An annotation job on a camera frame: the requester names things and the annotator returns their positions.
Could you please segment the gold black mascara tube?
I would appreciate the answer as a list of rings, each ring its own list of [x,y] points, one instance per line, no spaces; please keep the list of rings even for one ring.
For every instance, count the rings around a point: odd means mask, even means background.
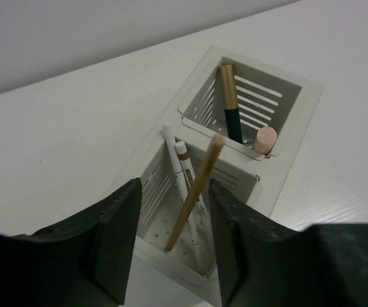
[[[222,83],[224,114],[228,138],[235,142],[243,143],[238,96],[234,78],[234,66],[232,64],[221,65],[218,70]]]

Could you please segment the tan wooden makeup pencil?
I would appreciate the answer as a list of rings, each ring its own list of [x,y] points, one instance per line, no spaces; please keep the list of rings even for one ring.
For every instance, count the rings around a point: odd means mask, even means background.
[[[187,220],[192,213],[192,209],[196,204],[197,199],[202,193],[207,181],[210,178],[212,170],[218,160],[218,157],[225,145],[225,137],[220,134],[215,134],[208,145],[208,149],[204,155],[204,159],[202,160],[198,172],[195,176],[194,183],[190,188],[190,192],[180,210],[178,218],[174,224],[171,235],[167,241],[165,246],[165,251],[172,251],[174,245],[176,244],[180,234],[183,231]]]

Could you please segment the pink lipstick pencil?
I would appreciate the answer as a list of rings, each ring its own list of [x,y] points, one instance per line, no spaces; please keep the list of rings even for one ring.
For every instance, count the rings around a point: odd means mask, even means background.
[[[268,155],[271,152],[276,140],[277,132],[274,128],[260,128],[256,134],[252,149],[261,155]]]

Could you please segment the thin white eyeliner pencil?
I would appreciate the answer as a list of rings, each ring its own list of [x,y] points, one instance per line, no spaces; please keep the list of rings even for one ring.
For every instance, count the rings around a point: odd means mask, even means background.
[[[172,170],[176,179],[178,192],[180,194],[182,203],[184,203],[187,199],[188,191],[196,178],[194,167],[192,165],[186,143],[184,141],[176,140],[174,136],[173,125],[171,123],[165,123],[162,125],[162,128],[172,164]],[[200,222],[202,222],[201,226],[204,228],[204,233],[206,235],[206,244],[210,243],[211,221],[202,194],[198,196],[193,213],[190,214],[190,217],[187,220],[195,253],[195,259],[198,266],[202,268],[206,267],[206,261],[204,259],[205,253],[201,247],[195,216],[198,216]]]

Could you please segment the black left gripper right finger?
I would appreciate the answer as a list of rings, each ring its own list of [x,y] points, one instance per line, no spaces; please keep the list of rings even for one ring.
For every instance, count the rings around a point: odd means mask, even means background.
[[[223,306],[368,306],[368,224],[285,227],[209,187]]]

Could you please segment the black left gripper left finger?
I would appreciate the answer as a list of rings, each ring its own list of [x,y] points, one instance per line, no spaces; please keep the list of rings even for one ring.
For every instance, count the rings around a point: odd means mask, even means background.
[[[0,306],[122,306],[141,198],[134,178],[31,235],[0,234]]]

